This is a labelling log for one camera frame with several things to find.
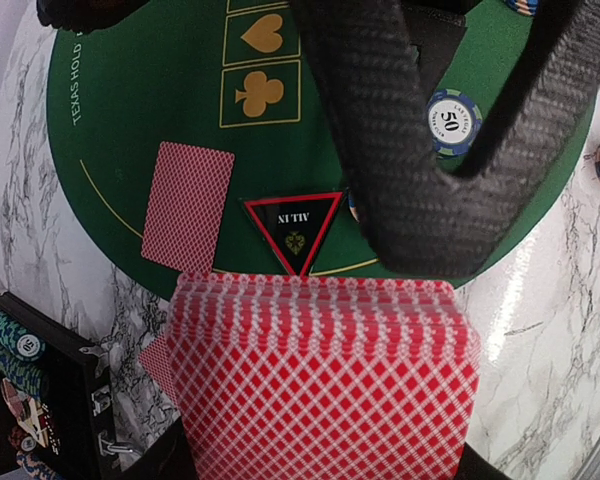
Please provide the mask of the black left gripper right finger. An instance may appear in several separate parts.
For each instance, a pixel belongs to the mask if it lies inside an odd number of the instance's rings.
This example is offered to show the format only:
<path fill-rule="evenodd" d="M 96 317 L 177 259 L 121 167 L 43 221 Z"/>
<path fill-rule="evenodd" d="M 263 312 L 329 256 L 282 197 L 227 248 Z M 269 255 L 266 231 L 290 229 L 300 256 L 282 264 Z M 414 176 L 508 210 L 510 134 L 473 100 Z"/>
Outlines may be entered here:
<path fill-rule="evenodd" d="M 511 478 L 466 444 L 459 463 L 459 480 L 511 480 Z"/>

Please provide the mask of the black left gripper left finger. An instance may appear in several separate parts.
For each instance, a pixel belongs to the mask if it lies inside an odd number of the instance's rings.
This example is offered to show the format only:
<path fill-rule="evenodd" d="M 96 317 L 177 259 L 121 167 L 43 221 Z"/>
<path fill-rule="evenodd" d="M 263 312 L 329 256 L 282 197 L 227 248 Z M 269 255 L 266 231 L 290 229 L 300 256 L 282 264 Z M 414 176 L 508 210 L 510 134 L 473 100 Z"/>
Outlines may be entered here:
<path fill-rule="evenodd" d="M 189 480 L 195 478 L 195 465 L 182 427 L 166 432 L 119 476 L 122 480 Z"/>

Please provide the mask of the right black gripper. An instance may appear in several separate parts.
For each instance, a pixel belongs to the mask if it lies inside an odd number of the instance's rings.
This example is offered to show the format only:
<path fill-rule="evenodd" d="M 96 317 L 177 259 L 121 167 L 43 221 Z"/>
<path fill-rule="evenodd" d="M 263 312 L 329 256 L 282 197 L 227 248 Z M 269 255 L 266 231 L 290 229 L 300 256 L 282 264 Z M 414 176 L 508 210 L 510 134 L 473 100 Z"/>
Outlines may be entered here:
<path fill-rule="evenodd" d="M 145 4 L 51 0 L 36 10 L 45 27 L 88 34 Z M 478 271 L 510 226 L 495 197 L 497 179 L 543 179 L 600 84 L 600 1 L 543 2 L 465 160 L 453 173 L 442 170 L 421 85 L 432 90 L 442 79 L 478 5 L 291 5 L 360 229 L 394 272 L 453 278 Z"/>

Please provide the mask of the dropped red card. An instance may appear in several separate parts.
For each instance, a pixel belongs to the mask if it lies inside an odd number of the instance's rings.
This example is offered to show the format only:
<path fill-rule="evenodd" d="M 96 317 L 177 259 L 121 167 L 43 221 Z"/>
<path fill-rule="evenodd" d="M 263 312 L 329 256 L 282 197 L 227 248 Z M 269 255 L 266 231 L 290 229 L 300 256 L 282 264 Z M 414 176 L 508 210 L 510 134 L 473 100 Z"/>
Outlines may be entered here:
<path fill-rule="evenodd" d="M 174 405 L 178 405 L 175 354 L 166 334 L 156 338 L 139 355 L 139 361 L 151 379 L 164 391 Z"/>

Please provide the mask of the red back card deck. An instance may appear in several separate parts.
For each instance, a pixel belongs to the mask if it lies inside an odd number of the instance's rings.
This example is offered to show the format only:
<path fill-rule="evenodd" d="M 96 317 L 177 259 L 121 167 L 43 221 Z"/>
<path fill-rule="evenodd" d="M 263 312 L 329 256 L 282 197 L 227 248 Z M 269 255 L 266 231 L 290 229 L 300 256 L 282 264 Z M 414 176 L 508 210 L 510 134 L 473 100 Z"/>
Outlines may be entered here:
<path fill-rule="evenodd" d="M 166 330 L 202 479 L 450 479 L 481 341 L 444 281 L 180 276 Z"/>

